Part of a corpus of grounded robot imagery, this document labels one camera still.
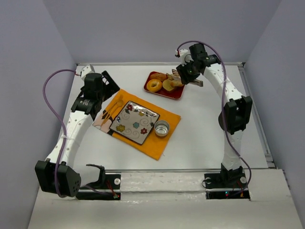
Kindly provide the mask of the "metal serving tongs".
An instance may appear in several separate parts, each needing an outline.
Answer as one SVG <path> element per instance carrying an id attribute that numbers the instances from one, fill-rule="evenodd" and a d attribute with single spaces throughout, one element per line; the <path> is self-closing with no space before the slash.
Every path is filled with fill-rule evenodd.
<path id="1" fill-rule="evenodd" d="M 175 69 L 172 69 L 172 73 L 167 73 L 166 75 L 167 75 L 167 79 L 169 79 L 169 80 L 182 81 L 179 73 Z M 190 82 L 189 84 L 196 85 L 196 86 L 199 86 L 199 87 L 203 87 L 203 81 L 197 80 L 197 79 Z"/>

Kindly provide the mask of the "pale plain bagel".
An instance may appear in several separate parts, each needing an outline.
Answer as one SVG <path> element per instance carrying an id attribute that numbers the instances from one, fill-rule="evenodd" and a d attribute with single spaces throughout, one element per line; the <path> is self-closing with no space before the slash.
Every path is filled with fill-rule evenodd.
<path id="1" fill-rule="evenodd" d="M 184 84 L 182 84 L 181 81 L 178 80 L 169 80 L 169 84 L 171 87 L 182 87 Z"/>

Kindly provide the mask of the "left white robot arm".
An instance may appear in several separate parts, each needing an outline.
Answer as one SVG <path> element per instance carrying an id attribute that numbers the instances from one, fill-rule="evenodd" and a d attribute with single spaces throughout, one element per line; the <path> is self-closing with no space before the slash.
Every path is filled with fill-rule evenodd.
<path id="1" fill-rule="evenodd" d="M 120 90 L 107 71 L 96 73 L 91 65 L 85 66 L 79 76 L 84 85 L 71 107 L 66 124 L 47 99 L 47 85 L 44 84 L 42 89 L 47 106 L 60 121 L 62 135 L 46 159 L 36 163 L 35 173 L 42 191 L 57 194 L 61 198 L 76 196 L 81 187 L 89 188 L 90 184 L 105 183 L 106 172 L 103 166 L 86 164 L 87 170 L 82 173 L 74 170 L 74 160 L 102 103 Z"/>

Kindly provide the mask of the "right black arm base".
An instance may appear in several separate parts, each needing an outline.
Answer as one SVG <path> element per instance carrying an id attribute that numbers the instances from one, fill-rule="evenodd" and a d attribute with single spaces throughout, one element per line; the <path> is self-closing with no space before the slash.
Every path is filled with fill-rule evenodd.
<path id="1" fill-rule="evenodd" d="M 248 199 L 250 193 L 243 168 L 227 170 L 221 165 L 220 172 L 206 173 L 202 181 L 206 198 L 212 199 Z"/>

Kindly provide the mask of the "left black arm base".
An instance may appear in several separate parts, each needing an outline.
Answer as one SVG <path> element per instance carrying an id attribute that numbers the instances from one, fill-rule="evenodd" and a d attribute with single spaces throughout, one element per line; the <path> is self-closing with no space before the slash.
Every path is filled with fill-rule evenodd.
<path id="1" fill-rule="evenodd" d="M 81 187 L 76 194 L 78 200 L 121 200 L 121 173 L 108 173 L 100 165 L 87 164 L 86 169 L 99 170 L 98 180 Z"/>

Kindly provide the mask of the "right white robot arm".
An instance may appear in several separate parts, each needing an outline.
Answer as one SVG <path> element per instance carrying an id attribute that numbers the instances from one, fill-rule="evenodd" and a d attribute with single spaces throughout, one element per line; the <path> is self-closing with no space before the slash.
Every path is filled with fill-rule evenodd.
<path id="1" fill-rule="evenodd" d="M 176 70 L 182 84 L 196 83 L 203 75 L 213 86 L 221 99 L 221 112 L 218 117 L 224 132 L 224 157 L 219 173 L 205 174 L 203 186 L 214 188 L 245 188 L 251 180 L 245 176 L 242 165 L 246 161 L 240 154 L 243 132 L 249 123 L 253 101 L 234 86 L 227 75 L 225 64 L 218 52 L 208 54 L 208 44 L 190 41 L 191 46 L 183 49 L 181 45 L 175 56 L 181 61 Z"/>

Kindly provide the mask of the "sliced bread roll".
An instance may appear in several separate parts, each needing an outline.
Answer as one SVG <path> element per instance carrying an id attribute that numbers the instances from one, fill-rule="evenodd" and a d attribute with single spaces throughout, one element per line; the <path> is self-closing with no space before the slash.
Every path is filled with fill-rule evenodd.
<path id="1" fill-rule="evenodd" d="M 163 81 L 162 83 L 162 86 L 163 86 L 163 89 L 165 91 L 167 91 L 168 93 L 176 90 L 176 87 L 171 87 L 170 84 L 169 84 L 169 79 L 166 79 L 165 81 Z"/>

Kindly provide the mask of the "brown croissant bread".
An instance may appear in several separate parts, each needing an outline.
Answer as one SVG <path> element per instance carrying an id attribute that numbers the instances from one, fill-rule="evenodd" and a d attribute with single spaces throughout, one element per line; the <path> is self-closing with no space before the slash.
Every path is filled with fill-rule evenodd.
<path id="1" fill-rule="evenodd" d="M 151 80 L 160 80 L 161 82 L 165 81 L 167 79 L 167 75 L 164 73 L 153 73 L 150 75 Z"/>

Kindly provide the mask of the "wooden spoon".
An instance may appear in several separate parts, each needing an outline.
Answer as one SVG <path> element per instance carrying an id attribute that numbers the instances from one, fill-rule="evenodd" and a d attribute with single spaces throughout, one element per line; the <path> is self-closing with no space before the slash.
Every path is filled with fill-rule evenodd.
<path id="1" fill-rule="evenodd" d="M 109 119 L 111 118 L 111 116 L 115 113 L 115 111 L 120 108 L 121 106 L 123 105 L 123 100 L 119 100 L 118 103 L 114 106 L 114 108 L 112 109 L 111 113 L 110 113 L 110 116 L 109 116 Z"/>

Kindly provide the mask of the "wooden fork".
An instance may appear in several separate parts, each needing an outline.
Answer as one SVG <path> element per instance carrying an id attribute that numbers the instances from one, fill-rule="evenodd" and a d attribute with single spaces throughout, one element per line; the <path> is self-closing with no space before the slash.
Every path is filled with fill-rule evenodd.
<path id="1" fill-rule="evenodd" d="M 115 101 L 115 103 L 112 105 L 112 107 L 105 113 L 105 115 L 103 116 L 104 119 L 108 118 L 110 116 L 110 112 L 112 111 L 112 109 L 114 108 L 114 106 L 118 103 L 119 100 L 121 100 L 123 98 L 123 95 L 120 95 L 119 98 Z"/>

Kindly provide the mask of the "red rectangular tray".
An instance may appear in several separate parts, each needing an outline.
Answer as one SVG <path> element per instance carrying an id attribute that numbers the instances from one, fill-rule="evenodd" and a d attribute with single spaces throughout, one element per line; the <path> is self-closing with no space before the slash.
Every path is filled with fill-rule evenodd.
<path id="1" fill-rule="evenodd" d="M 178 100 L 182 96 L 184 85 L 178 82 L 180 78 L 175 80 L 173 77 L 174 75 L 169 73 L 151 72 L 144 84 L 144 90 L 149 93 Z"/>

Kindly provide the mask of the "yellow glazed bagel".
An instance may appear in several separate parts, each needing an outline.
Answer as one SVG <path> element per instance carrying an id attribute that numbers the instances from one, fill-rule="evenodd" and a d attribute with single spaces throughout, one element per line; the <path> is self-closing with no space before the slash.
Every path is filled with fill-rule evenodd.
<path id="1" fill-rule="evenodd" d="M 149 92 L 158 92 L 159 90 L 161 90 L 163 87 L 163 83 L 162 81 L 158 80 L 158 79 L 151 79 L 147 84 L 146 84 L 146 88 Z"/>

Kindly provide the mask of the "square floral ceramic plate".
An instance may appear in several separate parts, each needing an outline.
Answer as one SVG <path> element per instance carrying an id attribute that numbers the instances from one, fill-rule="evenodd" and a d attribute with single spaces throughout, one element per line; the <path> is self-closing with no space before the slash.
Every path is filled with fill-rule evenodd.
<path id="1" fill-rule="evenodd" d="M 142 145 L 160 115 L 140 104 L 128 101 L 110 125 L 110 130 Z"/>

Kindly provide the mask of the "small metal cup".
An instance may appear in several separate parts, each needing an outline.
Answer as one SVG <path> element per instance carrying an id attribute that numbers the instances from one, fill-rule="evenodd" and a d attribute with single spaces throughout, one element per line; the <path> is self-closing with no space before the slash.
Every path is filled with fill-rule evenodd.
<path id="1" fill-rule="evenodd" d="M 159 120 L 154 125 L 154 132 L 159 137 L 165 137 L 169 134 L 170 125 L 165 120 Z"/>

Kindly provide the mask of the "orange cloth placemat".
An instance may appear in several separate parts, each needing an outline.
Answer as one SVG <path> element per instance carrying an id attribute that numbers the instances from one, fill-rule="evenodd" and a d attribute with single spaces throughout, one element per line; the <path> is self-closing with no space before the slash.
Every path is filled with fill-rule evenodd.
<path id="1" fill-rule="evenodd" d="M 92 125 L 159 160 L 180 119 L 121 89 Z"/>

